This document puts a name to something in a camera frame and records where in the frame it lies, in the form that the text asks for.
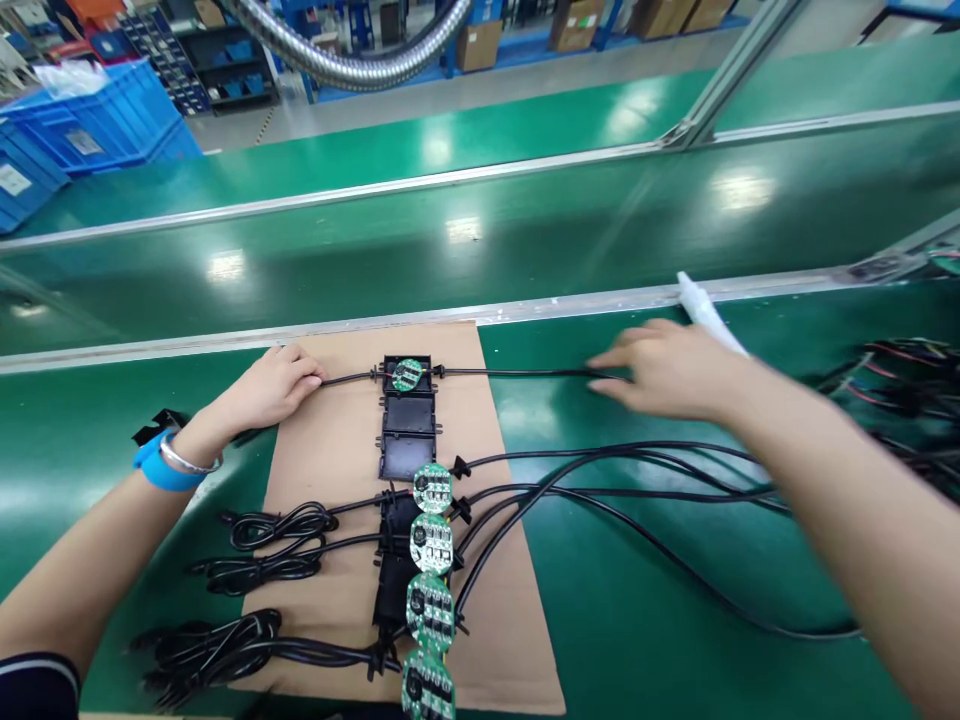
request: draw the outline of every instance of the left hand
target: left hand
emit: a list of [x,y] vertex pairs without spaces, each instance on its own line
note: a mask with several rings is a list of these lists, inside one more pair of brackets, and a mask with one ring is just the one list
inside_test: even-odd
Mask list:
[[236,435],[276,425],[327,379],[299,345],[274,346],[203,412]]

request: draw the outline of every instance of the silver bracelet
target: silver bracelet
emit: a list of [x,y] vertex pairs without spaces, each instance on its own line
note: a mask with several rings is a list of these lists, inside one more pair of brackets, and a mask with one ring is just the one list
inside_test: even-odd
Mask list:
[[188,475],[209,475],[223,467],[223,453],[220,453],[219,457],[214,461],[213,467],[209,468],[197,467],[192,462],[184,460],[170,447],[170,441],[176,436],[176,433],[170,433],[169,435],[165,435],[160,441],[160,455],[166,461],[167,465],[170,465],[174,470]]

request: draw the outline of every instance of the hand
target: hand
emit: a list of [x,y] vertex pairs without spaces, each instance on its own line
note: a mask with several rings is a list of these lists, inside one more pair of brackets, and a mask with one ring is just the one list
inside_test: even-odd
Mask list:
[[765,365],[727,349],[703,328],[664,319],[624,330],[610,350],[587,364],[633,370],[632,384],[590,383],[592,390],[631,410],[721,424],[754,407],[772,382],[789,384]]
[[326,379],[324,369],[302,347],[277,345],[203,412],[234,435],[269,427],[290,417]]

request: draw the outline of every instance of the green circuit board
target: green circuit board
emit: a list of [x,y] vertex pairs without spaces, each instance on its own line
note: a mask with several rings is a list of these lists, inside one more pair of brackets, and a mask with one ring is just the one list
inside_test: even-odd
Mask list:
[[410,526],[410,557],[421,572],[443,575],[453,563],[453,530],[439,515],[418,515]]
[[403,664],[400,705],[411,720],[453,720],[457,693],[443,662],[419,648]]
[[407,586],[407,626],[426,650],[442,655],[453,644],[453,595],[436,575],[421,573]]
[[423,365],[410,358],[401,360],[393,369],[393,387],[400,392],[410,392],[422,377]]
[[429,515],[439,515],[453,501],[453,479],[440,463],[430,463],[413,476],[413,499]]

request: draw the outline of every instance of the sleeve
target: sleeve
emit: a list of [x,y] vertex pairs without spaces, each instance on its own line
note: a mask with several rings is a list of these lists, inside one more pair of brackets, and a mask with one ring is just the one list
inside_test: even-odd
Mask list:
[[0,660],[3,720],[77,720],[80,676],[54,653],[27,653]]

